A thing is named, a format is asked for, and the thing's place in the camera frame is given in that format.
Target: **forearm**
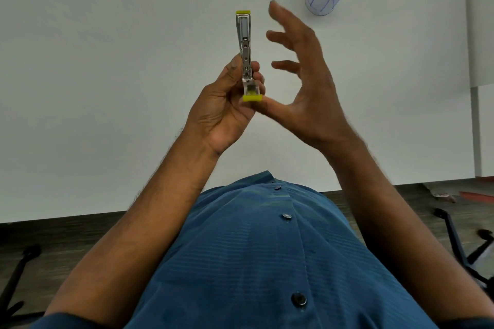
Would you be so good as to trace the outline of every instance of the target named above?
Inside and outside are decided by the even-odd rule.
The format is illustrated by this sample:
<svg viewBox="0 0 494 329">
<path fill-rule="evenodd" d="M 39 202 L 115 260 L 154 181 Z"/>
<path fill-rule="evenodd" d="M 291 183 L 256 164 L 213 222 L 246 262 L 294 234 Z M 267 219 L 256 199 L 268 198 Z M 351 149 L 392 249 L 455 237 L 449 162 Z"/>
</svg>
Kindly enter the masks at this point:
<svg viewBox="0 0 494 329">
<path fill-rule="evenodd" d="M 66 312 L 122 327 L 217 158 L 184 131 L 132 207 L 67 277 L 47 313 Z"/>
<path fill-rule="evenodd" d="M 359 138 L 325 156 L 368 248 L 433 320 L 494 317 L 487 295 L 399 195 Z"/>
</svg>

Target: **shirt button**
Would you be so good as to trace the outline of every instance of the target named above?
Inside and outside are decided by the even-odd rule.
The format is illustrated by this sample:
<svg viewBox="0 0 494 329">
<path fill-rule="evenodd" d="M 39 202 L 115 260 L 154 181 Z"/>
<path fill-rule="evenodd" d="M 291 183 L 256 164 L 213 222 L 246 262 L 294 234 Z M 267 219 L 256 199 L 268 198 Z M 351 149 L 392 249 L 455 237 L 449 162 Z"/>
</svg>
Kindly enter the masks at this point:
<svg viewBox="0 0 494 329">
<path fill-rule="evenodd" d="M 296 292 L 292 294 L 292 303 L 297 308 L 303 308 L 307 303 L 307 298 L 304 294 Z"/>
</svg>

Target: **person's right hand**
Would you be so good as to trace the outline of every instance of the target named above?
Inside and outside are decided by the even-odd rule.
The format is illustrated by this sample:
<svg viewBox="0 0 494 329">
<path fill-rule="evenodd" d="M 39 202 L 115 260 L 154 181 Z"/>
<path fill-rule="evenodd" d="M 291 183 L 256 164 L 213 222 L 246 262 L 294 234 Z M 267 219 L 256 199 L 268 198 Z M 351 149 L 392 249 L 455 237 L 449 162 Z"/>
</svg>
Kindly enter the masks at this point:
<svg viewBox="0 0 494 329">
<path fill-rule="evenodd" d="M 285 32 L 269 30 L 266 37 L 295 51 L 299 59 L 299 62 L 274 61 L 271 65 L 296 74 L 302 87 L 291 104 L 281 104 L 263 96 L 262 101 L 250 102 L 248 106 L 277 121 L 324 154 L 358 139 L 343 114 L 314 31 L 275 1 L 269 4 L 269 15 L 284 27 Z"/>
</svg>

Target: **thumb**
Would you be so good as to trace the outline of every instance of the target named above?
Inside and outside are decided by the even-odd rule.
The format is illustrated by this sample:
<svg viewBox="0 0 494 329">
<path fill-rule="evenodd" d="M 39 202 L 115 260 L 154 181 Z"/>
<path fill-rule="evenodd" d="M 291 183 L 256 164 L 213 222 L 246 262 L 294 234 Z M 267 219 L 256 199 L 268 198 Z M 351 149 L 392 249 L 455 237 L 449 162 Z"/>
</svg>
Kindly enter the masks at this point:
<svg viewBox="0 0 494 329">
<path fill-rule="evenodd" d="M 215 87 L 227 93 L 233 86 L 242 80 L 242 58 L 238 54 L 224 67 L 218 79 L 214 82 Z"/>
<path fill-rule="evenodd" d="M 243 103 L 256 112 L 259 112 L 269 118 L 275 120 L 281 126 L 290 129 L 292 123 L 291 109 L 289 105 L 281 104 L 280 102 L 263 95 L 262 101 L 250 101 Z"/>
</svg>

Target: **wooden floor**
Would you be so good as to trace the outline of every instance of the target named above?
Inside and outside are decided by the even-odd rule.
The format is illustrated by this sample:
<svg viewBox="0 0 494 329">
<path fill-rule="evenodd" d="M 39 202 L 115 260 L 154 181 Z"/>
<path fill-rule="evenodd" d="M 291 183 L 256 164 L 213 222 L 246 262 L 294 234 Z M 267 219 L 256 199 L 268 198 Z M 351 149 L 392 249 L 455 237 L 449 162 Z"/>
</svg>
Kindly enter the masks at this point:
<svg viewBox="0 0 494 329">
<path fill-rule="evenodd" d="M 433 216 L 436 207 L 447 210 L 453 217 L 460 239 L 467 253 L 482 243 L 476 230 L 494 230 L 494 205 L 468 202 L 438 202 L 420 184 L 401 185 L 398 190 L 420 218 L 448 249 L 449 240 L 444 221 Z M 341 192 L 326 195 L 334 201 L 358 230 L 345 205 Z M 24 300 L 19 313 L 44 310 L 67 274 L 91 246 L 123 215 L 123 213 L 95 214 L 0 224 L 0 289 L 5 286 L 22 256 L 23 249 L 41 244 L 42 254 L 28 263 L 14 296 Z M 494 274 L 494 251 L 478 264 L 485 276 Z"/>
</svg>

